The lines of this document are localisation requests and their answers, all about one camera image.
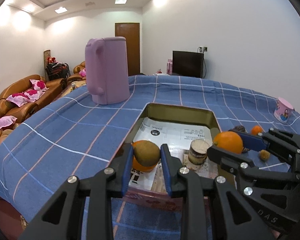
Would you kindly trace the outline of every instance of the pink pitcher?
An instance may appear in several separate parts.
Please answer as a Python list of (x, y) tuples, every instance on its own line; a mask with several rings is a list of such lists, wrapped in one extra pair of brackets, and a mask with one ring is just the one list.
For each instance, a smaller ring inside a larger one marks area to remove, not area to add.
[(124, 37), (89, 40), (85, 60), (87, 87), (93, 102), (108, 105), (129, 98), (127, 45)]

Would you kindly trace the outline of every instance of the paper cup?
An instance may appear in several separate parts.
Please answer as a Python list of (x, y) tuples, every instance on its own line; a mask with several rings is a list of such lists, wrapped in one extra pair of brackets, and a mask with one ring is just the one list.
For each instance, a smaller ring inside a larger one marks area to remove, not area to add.
[(280, 122), (286, 123), (292, 110), (293, 106), (287, 100), (278, 98), (277, 106), (275, 107), (274, 111), (274, 117)]

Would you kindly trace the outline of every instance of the flat screen tv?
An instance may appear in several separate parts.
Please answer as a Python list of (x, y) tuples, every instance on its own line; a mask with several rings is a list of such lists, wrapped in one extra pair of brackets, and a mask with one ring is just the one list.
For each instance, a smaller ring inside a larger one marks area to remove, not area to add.
[(203, 53), (188, 51), (172, 52), (172, 74), (202, 78)]

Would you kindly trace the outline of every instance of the plaid tablecloth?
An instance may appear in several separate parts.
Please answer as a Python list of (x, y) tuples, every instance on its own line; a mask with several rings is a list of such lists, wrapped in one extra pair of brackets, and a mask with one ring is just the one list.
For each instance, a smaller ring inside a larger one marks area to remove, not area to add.
[[(96, 105), (86, 86), (80, 87), (34, 114), (0, 145), (0, 196), (27, 221), (68, 176), (87, 178), (105, 168), (149, 102), (210, 109), (222, 130), (243, 125), (249, 131), (258, 124), (300, 134), (298, 112), (281, 124), (273, 115), (275, 98), (249, 89), (179, 76), (140, 75), (129, 82), (129, 99), (107, 106)], [(256, 152), (247, 155), (262, 169), (289, 168), (274, 156), (264, 163)], [(180, 237), (180, 214), (121, 200), (112, 207), (117, 240)]]

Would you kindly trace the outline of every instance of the small cylindrical container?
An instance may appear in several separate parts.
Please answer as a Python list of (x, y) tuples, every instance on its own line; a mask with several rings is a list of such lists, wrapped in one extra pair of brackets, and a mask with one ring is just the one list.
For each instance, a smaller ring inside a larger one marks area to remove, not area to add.
[(293, 106), (287, 100), (284, 98), (278, 98), (274, 117), (280, 122), (286, 123), (292, 110)]
[(194, 165), (204, 164), (208, 156), (207, 150), (209, 147), (209, 143), (204, 140), (193, 140), (190, 144), (190, 150), (188, 154), (189, 161)]

